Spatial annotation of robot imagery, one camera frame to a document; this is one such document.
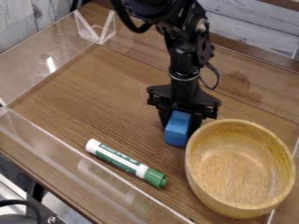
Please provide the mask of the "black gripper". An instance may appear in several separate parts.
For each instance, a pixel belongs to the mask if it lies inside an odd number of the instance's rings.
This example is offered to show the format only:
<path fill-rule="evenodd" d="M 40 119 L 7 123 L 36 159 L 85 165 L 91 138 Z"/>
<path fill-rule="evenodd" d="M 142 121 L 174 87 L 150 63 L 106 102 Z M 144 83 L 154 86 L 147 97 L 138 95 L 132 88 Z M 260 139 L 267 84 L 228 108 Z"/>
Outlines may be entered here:
<path fill-rule="evenodd" d="M 174 97 L 171 85 L 151 86 L 147 88 L 147 103 L 158 108 L 163 127 L 167 126 L 174 110 L 191 113 L 188 137 L 202 126 L 206 118 L 218 118 L 220 100 L 207 94 L 199 87 L 191 96 Z"/>

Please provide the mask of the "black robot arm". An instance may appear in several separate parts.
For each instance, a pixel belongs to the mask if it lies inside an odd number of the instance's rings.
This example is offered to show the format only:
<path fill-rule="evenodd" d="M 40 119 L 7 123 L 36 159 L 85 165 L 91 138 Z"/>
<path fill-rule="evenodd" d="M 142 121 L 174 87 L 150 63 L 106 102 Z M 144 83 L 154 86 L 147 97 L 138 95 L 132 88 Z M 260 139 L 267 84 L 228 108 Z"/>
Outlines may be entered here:
<path fill-rule="evenodd" d="M 218 86 L 202 78 L 202 69 L 214 73 L 207 12 L 198 0 L 110 0 L 127 29 L 144 33 L 155 28 L 163 36 L 170 54 L 171 83 L 147 88 L 147 103 L 158 108 L 163 126 L 170 125 L 176 111 L 191 115 L 191 134 L 207 118 L 218 117 L 220 100 L 208 94 Z"/>

